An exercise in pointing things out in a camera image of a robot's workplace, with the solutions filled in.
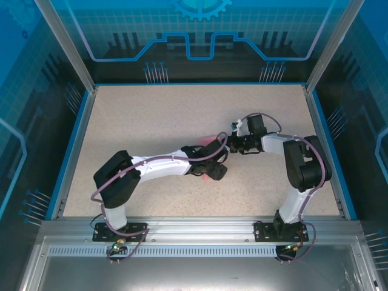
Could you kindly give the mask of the steel tray panel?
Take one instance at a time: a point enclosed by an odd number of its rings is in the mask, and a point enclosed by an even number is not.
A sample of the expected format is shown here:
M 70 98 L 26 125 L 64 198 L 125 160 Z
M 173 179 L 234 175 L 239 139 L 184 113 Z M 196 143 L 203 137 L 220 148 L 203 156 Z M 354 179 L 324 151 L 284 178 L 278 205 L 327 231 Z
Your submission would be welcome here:
M 388 291 L 357 241 L 318 244 L 299 261 L 274 258 L 50 257 L 34 247 L 18 291 Z

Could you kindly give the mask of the aluminium mounting rail beam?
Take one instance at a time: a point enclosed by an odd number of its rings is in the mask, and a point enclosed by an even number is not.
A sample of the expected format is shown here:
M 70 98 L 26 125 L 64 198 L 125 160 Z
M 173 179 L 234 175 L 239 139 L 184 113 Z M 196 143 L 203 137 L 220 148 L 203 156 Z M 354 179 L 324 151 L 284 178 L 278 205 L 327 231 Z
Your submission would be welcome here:
M 64 217 L 41 224 L 38 244 L 90 244 L 89 217 Z M 130 216 L 129 222 L 145 222 L 150 229 L 147 244 L 253 244 L 253 224 L 272 222 L 271 216 L 146 217 Z M 318 244 L 348 244 L 363 240 L 359 221 L 339 216 L 307 216 L 316 228 Z

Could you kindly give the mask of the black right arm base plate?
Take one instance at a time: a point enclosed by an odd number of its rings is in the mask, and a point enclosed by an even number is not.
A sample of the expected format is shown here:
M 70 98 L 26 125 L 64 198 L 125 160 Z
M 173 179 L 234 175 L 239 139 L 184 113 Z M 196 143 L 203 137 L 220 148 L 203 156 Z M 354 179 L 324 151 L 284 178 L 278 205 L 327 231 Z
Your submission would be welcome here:
M 255 241 L 258 242 L 308 242 L 309 234 L 307 227 L 296 222 L 284 224 L 283 222 L 263 222 L 257 221 L 253 224 Z

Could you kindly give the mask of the aluminium side rail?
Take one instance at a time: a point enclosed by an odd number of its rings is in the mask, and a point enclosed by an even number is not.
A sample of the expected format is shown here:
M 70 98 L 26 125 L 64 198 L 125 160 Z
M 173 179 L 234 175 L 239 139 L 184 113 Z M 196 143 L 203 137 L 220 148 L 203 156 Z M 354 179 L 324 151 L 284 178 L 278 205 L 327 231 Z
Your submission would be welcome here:
M 85 92 L 82 98 L 45 220 L 56 220 L 61 216 L 62 202 L 66 201 L 69 195 L 95 98 L 96 93 L 89 93 L 88 91 Z
M 306 97 L 306 103 L 309 108 L 314 129 L 316 131 L 316 136 L 319 137 L 322 148 L 327 158 L 327 162 L 330 165 L 331 171 L 332 171 L 332 176 L 330 181 L 325 182 L 325 184 L 330 184 L 331 186 L 331 189 L 336 201 L 336 206 L 339 210 L 339 216 L 342 219 L 349 220 L 350 219 L 349 211 L 347 209 L 347 205 L 344 200 L 344 194 L 343 194 L 341 182 L 336 171 L 335 163 L 332 158 L 332 152 L 330 150 L 329 142 L 324 129 L 324 120 L 321 118 L 317 103 L 312 93 L 308 93 L 307 89 L 304 88 L 304 95 Z

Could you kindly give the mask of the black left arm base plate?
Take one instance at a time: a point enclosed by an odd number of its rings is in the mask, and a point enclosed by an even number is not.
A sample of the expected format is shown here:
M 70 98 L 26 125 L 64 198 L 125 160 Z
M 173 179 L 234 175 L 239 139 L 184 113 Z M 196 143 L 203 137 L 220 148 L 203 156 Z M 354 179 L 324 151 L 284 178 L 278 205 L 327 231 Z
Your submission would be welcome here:
M 118 230 L 121 233 L 135 233 L 141 230 L 145 230 L 148 227 L 148 224 L 143 222 L 128 222 L 127 225 Z M 119 236 L 118 234 L 112 232 L 104 222 L 96 223 L 94 227 L 94 233 L 92 237 L 93 242 L 117 242 L 119 239 L 124 239 L 125 242 L 139 242 L 143 236 L 143 233 L 138 235 L 131 235 L 128 237 Z

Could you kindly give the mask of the aluminium frame post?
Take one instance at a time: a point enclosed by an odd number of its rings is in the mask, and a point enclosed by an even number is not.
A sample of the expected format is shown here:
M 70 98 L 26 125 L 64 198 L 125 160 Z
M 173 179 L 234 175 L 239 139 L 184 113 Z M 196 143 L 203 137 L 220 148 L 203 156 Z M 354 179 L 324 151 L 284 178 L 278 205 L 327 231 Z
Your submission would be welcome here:
M 89 93 L 94 94 L 96 89 L 95 83 L 53 4 L 50 0 L 34 0 L 34 2 L 59 42 L 59 45 L 68 57 L 85 89 Z
M 332 60 L 335 52 L 360 11 L 365 0 L 349 0 L 348 5 L 343 11 L 335 29 L 333 30 L 328 43 L 326 44 L 321 56 L 315 64 L 305 86 L 305 93 L 312 94 L 327 66 Z

